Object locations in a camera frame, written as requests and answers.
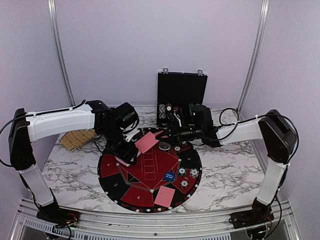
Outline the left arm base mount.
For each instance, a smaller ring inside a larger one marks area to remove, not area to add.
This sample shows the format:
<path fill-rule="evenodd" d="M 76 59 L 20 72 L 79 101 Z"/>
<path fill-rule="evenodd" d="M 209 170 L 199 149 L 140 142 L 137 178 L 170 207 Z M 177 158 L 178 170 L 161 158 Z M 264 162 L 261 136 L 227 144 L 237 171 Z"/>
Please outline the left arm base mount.
<path fill-rule="evenodd" d="M 80 213 L 75 210 L 61 208 L 58 205 L 55 197 L 53 198 L 53 202 L 46 206 L 42 206 L 41 204 L 36 202 L 34 203 L 38 208 L 38 212 L 36 215 L 38 219 L 57 223 L 59 228 L 67 226 L 77 227 Z"/>

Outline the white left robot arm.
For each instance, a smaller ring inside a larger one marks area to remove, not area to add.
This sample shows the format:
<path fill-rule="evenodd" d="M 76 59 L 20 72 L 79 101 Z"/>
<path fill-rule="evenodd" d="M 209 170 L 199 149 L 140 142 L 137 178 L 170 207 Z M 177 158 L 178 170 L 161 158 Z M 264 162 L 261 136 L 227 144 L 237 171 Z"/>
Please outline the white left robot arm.
<path fill-rule="evenodd" d="M 19 108 L 8 122 L 9 167 L 17 171 L 39 211 L 51 222 L 58 223 L 63 219 L 63 211 L 37 163 L 33 144 L 43 139 L 57 139 L 68 132 L 93 130 L 105 138 L 106 151 L 125 163 L 134 164 L 139 150 L 126 135 L 139 121 L 138 113 L 128 102 L 108 107 L 101 100 L 83 100 L 71 107 L 29 112 Z"/>

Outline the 50 chips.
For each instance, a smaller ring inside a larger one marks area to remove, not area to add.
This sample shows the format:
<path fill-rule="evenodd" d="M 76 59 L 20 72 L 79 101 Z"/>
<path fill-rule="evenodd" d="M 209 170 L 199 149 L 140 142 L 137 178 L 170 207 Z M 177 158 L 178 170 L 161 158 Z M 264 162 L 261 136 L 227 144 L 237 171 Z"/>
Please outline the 50 chips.
<path fill-rule="evenodd" d="M 177 174 L 178 174 L 179 177 L 185 177 L 186 174 L 187 174 L 187 170 L 184 167 L 180 167 L 177 170 Z"/>

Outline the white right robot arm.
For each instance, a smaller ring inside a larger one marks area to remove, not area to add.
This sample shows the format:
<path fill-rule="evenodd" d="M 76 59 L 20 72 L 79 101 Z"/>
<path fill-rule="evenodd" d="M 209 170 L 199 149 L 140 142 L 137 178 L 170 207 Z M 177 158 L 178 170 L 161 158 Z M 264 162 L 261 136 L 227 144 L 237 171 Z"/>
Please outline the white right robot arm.
<path fill-rule="evenodd" d="M 174 146 L 200 139 L 205 146 L 219 148 L 229 144 L 249 142 L 263 166 L 264 179 L 247 219 L 258 224 L 267 216 L 282 186 L 290 161 L 296 154 L 300 138 L 293 121 L 272 109 L 266 114 L 229 124 L 214 125 L 207 108 L 193 113 L 192 124 L 180 123 L 173 113 L 167 114 L 171 124 L 157 139 Z"/>

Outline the blue small blind button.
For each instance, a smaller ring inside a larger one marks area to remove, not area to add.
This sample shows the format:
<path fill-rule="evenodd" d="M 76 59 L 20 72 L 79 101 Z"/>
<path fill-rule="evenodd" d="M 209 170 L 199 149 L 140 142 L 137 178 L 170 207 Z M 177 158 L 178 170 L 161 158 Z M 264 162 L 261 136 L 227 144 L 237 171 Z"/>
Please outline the blue small blind button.
<path fill-rule="evenodd" d="M 167 182 L 172 182 L 176 179 L 176 175 L 173 172 L 166 172 L 163 179 Z"/>

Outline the clear acrylic dealer button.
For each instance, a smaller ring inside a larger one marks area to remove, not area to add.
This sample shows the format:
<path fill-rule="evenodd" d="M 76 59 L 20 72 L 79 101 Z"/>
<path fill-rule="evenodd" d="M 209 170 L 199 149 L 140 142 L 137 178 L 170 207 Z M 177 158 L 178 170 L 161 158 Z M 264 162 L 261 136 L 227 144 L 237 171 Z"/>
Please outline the clear acrylic dealer button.
<path fill-rule="evenodd" d="M 169 143 L 166 143 L 166 142 L 159 142 L 158 143 L 158 147 L 162 151 L 168 151 L 168 150 L 170 150 L 171 145 Z"/>

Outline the red playing card deck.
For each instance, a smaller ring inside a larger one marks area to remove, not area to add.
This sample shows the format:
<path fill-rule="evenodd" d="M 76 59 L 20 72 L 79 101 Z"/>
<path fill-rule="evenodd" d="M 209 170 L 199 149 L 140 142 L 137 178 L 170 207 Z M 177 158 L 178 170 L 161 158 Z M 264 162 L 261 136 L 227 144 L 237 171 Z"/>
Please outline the red playing card deck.
<path fill-rule="evenodd" d="M 122 165 L 129 167 L 129 166 L 134 166 L 137 163 L 138 157 L 141 154 L 140 151 L 138 151 L 136 154 L 132 155 L 130 159 L 128 160 L 123 160 L 119 157 L 115 157 L 115 159 Z"/>

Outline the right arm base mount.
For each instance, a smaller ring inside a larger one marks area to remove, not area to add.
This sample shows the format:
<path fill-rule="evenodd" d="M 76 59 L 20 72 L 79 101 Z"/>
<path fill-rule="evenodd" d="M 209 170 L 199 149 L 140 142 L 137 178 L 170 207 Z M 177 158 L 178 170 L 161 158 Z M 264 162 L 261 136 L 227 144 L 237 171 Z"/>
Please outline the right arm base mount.
<path fill-rule="evenodd" d="M 234 229 L 263 224 L 274 220 L 271 211 L 271 204 L 264 205 L 255 198 L 251 209 L 231 213 L 228 221 Z"/>

